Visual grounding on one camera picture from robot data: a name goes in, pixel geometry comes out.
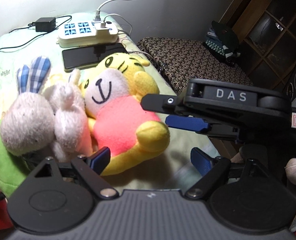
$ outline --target yellow plush foot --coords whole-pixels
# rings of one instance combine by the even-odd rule
[[[147,121],[136,130],[140,147],[147,152],[162,152],[170,142],[169,129],[162,122]]]

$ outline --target white power strip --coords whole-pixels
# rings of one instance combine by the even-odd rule
[[[115,43],[118,29],[112,22],[76,22],[62,25],[58,29],[58,42],[62,48]]]

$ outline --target power adapter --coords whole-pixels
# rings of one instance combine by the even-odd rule
[[[55,17],[42,17],[34,22],[36,32],[47,32],[50,33],[56,29],[56,18]]]

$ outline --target smartphone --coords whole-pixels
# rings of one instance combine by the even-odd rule
[[[65,72],[74,68],[86,69],[95,67],[105,57],[116,53],[128,53],[121,43],[98,44],[87,47],[65,49],[62,51]]]

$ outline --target wall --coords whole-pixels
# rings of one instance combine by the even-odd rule
[[[40,17],[93,12],[105,0],[0,0],[0,36]],[[133,25],[132,39],[172,37],[202,40],[212,20],[219,21],[232,0],[113,1],[102,7]],[[126,23],[116,20],[125,30]]]

